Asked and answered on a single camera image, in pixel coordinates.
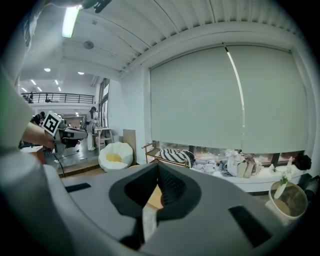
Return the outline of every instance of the pile of clothes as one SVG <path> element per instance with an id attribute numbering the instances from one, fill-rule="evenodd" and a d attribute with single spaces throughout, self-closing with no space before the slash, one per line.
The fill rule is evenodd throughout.
<path id="1" fill-rule="evenodd" d="M 219 165 L 219 170 L 225 177 L 250 178 L 262 168 L 262 163 L 255 161 L 253 154 L 230 151 L 225 156 L 227 159 L 222 159 Z"/>
<path id="2" fill-rule="evenodd" d="M 198 172 L 212 175 L 217 167 L 216 161 L 214 160 L 196 159 L 193 168 Z"/>
<path id="3" fill-rule="evenodd" d="M 225 177 L 250 178 L 257 175 L 262 163 L 255 161 L 254 155 L 249 153 L 238 153 L 230 151 L 225 154 L 226 159 L 220 161 L 219 166 L 213 159 L 196 159 L 194 169 L 198 172 L 212 175 L 220 171 Z"/>

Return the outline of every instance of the white pouf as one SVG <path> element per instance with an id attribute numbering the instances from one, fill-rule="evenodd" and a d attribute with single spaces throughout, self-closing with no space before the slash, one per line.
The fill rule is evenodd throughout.
<path id="1" fill-rule="evenodd" d="M 121 162 L 113 162 L 107 160 L 107 154 L 114 153 L 121 157 Z M 108 144 L 104 149 L 100 150 L 99 165 L 105 172 L 111 170 L 120 170 L 128 168 L 133 161 L 133 149 L 128 143 L 115 142 Z"/>

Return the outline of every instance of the ceiling light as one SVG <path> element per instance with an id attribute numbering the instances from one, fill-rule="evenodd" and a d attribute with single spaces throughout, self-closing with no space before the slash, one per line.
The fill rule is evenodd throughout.
<path id="1" fill-rule="evenodd" d="M 74 31 L 76 19 L 79 13 L 79 8 L 77 6 L 69 7 L 65 10 L 62 36 L 64 38 L 71 38 Z"/>

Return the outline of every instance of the human arm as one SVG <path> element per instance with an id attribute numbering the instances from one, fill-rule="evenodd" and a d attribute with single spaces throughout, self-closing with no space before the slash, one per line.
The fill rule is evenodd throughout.
<path id="1" fill-rule="evenodd" d="M 51 134 L 33 123 L 28 123 L 22 135 L 22 140 L 32 144 L 43 145 L 50 149 L 55 148 L 55 141 Z"/>

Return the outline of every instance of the yellow cushion center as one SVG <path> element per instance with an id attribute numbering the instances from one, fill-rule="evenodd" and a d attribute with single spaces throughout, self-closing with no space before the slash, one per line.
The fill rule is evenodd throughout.
<path id="1" fill-rule="evenodd" d="M 105 158 L 110 162 L 121 162 L 121 156 L 115 153 L 109 153 L 105 156 Z"/>

